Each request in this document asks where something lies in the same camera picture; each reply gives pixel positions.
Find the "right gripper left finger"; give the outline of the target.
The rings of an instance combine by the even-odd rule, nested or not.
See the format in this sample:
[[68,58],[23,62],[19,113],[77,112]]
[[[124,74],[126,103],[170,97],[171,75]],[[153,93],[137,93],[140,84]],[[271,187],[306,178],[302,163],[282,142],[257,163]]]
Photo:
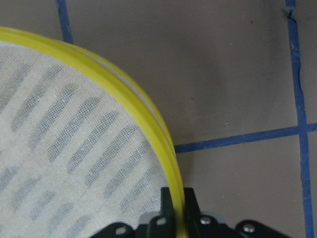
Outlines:
[[94,238],[175,238],[175,212],[169,188],[160,190],[160,211],[144,214],[136,229],[123,222],[112,223],[92,235]]

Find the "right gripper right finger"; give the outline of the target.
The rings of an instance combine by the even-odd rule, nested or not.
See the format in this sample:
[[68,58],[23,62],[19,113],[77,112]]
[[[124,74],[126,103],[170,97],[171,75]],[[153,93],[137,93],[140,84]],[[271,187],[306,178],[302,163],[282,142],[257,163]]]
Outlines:
[[243,220],[234,228],[203,213],[193,188],[184,188],[188,231],[191,238],[286,238],[287,235],[254,220]]

